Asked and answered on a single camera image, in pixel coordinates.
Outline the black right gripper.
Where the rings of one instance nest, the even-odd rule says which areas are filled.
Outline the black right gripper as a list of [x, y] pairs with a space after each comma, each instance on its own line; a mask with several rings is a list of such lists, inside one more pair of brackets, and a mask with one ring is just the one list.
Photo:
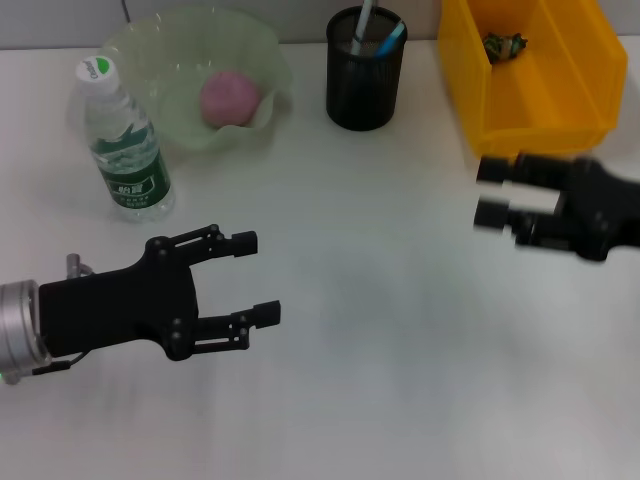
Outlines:
[[639, 246], [639, 183], [608, 172], [596, 160], [578, 158], [570, 163], [527, 153], [512, 160], [483, 156], [476, 180], [560, 190], [557, 215], [478, 201], [474, 226], [509, 229], [517, 246], [570, 249], [594, 262], [605, 261], [616, 247]]

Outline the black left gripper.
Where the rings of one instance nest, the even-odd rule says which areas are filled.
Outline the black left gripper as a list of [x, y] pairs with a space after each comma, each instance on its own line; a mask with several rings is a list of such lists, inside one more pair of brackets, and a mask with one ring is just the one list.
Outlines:
[[216, 224], [145, 245], [132, 266], [39, 287], [40, 335], [52, 357], [148, 340], [173, 361], [247, 350], [250, 330], [280, 324], [272, 301], [229, 315], [197, 318], [189, 266], [258, 253], [254, 231], [226, 237]]

